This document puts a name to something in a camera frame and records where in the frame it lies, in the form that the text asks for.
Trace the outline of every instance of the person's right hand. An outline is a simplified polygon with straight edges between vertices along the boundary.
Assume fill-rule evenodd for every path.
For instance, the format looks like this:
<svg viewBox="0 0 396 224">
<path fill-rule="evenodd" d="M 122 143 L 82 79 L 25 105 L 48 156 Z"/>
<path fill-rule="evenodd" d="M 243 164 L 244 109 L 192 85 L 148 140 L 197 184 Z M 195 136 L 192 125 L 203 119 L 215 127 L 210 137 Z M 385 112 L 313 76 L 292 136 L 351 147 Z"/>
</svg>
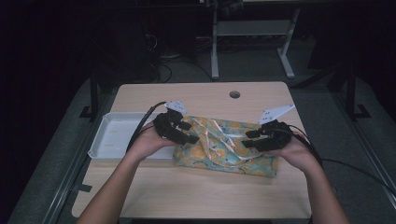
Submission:
<svg viewBox="0 0 396 224">
<path fill-rule="evenodd" d="M 292 137 L 285 147 L 267 151 L 266 154 L 280 156 L 290 163 L 290 165 L 303 172 L 318 166 L 317 160 L 309 152 L 308 148 L 295 137 Z"/>
</svg>

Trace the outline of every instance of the wooden table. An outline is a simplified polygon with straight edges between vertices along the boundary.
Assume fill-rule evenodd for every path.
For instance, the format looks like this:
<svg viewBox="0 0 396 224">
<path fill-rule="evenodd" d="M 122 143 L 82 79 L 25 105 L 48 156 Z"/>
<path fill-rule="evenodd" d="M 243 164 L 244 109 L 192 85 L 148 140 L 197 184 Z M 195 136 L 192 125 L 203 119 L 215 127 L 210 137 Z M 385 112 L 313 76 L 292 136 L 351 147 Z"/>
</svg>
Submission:
<svg viewBox="0 0 396 224">
<path fill-rule="evenodd" d="M 239 91 L 240 97 L 230 97 Z M 282 82 L 142 84 L 120 87 L 111 112 L 147 112 L 161 101 L 182 100 L 188 115 L 257 122 L 265 108 L 292 104 Z M 165 112 L 163 106 L 156 111 Z M 279 120 L 304 129 L 296 109 Z M 78 217 L 114 171 L 116 162 L 91 161 L 72 209 Z M 121 212 L 142 218 L 309 218 L 304 174 L 280 159 L 275 178 L 141 162 Z"/>
</svg>

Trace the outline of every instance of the white tray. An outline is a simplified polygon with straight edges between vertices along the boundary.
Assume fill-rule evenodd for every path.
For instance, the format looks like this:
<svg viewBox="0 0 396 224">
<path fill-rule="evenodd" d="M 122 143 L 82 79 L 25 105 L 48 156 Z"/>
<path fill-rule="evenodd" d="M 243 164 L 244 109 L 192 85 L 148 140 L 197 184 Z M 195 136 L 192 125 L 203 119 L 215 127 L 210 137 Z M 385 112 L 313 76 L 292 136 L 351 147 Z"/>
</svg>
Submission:
<svg viewBox="0 0 396 224">
<path fill-rule="evenodd" d="M 152 113 L 147 122 L 159 113 Z M 145 113 L 108 113 L 103 116 L 88 155 L 99 161 L 119 161 L 125 155 L 134 130 Z M 174 147 L 164 147 L 148 159 L 172 159 Z"/>
</svg>

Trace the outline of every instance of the patterned cloth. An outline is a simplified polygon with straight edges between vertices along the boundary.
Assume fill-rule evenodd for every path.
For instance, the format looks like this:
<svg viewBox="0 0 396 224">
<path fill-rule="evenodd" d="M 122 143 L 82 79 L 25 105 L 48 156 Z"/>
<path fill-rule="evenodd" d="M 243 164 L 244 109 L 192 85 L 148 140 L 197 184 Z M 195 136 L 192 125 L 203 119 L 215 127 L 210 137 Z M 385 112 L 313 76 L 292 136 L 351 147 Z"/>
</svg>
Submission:
<svg viewBox="0 0 396 224">
<path fill-rule="evenodd" d="M 185 117 L 191 124 L 186 134 L 199 137 L 192 145 L 176 147 L 173 159 L 176 165 L 217 170 L 223 172 L 276 176 L 277 156 L 260 153 L 256 148 L 246 148 L 241 143 L 248 140 L 245 133 L 258 130 L 261 125 L 223 119 Z"/>
</svg>

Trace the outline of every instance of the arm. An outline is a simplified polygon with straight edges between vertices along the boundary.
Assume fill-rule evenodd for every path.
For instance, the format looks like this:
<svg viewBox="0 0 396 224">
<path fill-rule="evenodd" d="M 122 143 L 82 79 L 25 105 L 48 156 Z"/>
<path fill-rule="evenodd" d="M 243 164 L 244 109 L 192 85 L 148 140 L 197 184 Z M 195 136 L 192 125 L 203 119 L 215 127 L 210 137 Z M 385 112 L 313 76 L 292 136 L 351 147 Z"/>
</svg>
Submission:
<svg viewBox="0 0 396 224">
<path fill-rule="evenodd" d="M 151 126 L 152 123 L 146 125 L 143 130 Z M 161 138 L 155 132 L 155 128 L 143 131 L 82 212 L 78 223 L 117 223 L 139 163 L 160 148 L 174 145 L 175 143 Z"/>
<path fill-rule="evenodd" d="M 349 223 L 323 169 L 304 144 L 292 137 L 287 146 L 280 150 L 270 151 L 268 154 L 281 156 L 292 166 L 304 172 L 314 223 Z"/>
</svg>

